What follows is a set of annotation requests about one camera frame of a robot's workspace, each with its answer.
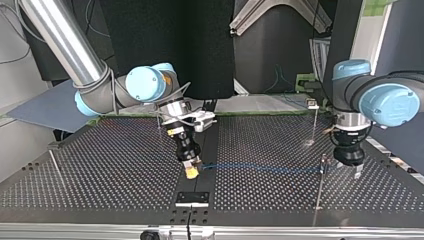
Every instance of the blue cable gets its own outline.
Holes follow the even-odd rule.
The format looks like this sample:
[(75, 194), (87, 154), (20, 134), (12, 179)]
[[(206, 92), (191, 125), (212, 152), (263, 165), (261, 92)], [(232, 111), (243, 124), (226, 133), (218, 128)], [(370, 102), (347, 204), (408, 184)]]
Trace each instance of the blue cable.
[(307, 167), (307, 168), (278, 168), (271, 166), (260, 166), (252, 163), (235, 163), (235, 164), (209, 164), (204, 165), (203, 169), (222, 169), (222, 168), (254, 168), (259, 171), (270, 171), (274, 173), (315, 173), (320, 171), (320, 167)]

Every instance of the white wall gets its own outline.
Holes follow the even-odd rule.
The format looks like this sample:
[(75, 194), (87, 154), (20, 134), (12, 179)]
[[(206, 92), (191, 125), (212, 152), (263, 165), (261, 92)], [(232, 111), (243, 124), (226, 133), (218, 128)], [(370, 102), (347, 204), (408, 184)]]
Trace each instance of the white wall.
[(370, 61), (372, 74), (375, 73), (377, 67), (391, 8), (392, 4), (388, 4), (382, 16), (361, 16), (356, 30), (350, 58)]
[[(21, 31), (9, 11), (7, 17)], [(0, 182), (46, 151), (54, 140), (51, 129), (23, 123), (4, 114), (13, 107), (47, 90), (31, 53), (22, 60), (28, 45), (0, 14)]]

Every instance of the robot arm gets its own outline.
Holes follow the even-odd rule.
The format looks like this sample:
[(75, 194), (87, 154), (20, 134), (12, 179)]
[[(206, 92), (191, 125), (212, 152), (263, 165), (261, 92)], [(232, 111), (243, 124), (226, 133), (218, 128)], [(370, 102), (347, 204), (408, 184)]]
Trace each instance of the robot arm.
[(334, 157), (348, 166), (363, 164), (360, 144), (373, 123), (396, 127), (424, 111), (424, 75), (398, 72), (375, 77), (370, 72), (366, 60), (348, 60), (334, 67)]
[(75, 102), (81, 113), (95, 116), (141, 102), (154, 103), (162, 125), (177, 143), (177, 157), (187, 177), (198, 175), (200, 146), (193, 133), (210, 127), (215, 115), (191, 111), (171, 64), (136, 67), (127, 76), (115, 79), (62, 0), (20, 0), (19, 4), (73, 80), (78, 89)]

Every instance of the perforated metal table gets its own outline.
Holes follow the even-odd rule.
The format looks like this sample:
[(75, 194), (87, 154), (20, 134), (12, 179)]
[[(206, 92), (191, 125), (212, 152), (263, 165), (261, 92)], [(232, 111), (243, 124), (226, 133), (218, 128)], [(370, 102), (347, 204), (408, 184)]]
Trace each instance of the perforated metal table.
[[(187, 180), (155, 118), (103, 119), (53, 151), (57, 166), (46, 153), (0, 184), (0, 223), (424, 228), (424, 187), (368, 143), (359, 179), (331, 162), (315, 208), (328, 125), (219, 117), (196, 136), (208, 169)], [(209, 207), (177, 208), (179, 192), (208, 192)]]

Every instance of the light blue joint cap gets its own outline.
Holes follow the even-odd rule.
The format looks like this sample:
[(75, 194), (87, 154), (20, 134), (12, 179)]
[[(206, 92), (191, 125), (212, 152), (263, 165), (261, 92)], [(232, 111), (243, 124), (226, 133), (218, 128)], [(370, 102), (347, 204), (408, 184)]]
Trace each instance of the light blue joint cap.
[(159, 70), (152, 67), (136, 67), (128, 73), (125, 86), (134, 99), (140, 102), (152, 102), (163, 95), (166, 82)]
[(75, 93), (75, 103), (77, 104), (78, 110), (85, 116), (93, 117), (101, 115), (100, 113), (93, 111), (90, 107), (87, 106), (87, 104), (85, 104), (79, 91)]
[(351, 59), (339, 62), (334, 66), (333, 81), (352, 77), (360, 74), (369, 74), (371, 72), (371, 64), (363, 59)]
[(175, 73), (174, 67), (170, 63), (159, 63), (156, 65), (153, 65), (152, 68), (159, 71), (162, 70), (162, 71), (170, 71)]
[(396, 83), (370, 88), (359, 99), (359, 111), (372, 121), (387, 127), (408, 122), (419, 109), (420, 98), (417, 94)]

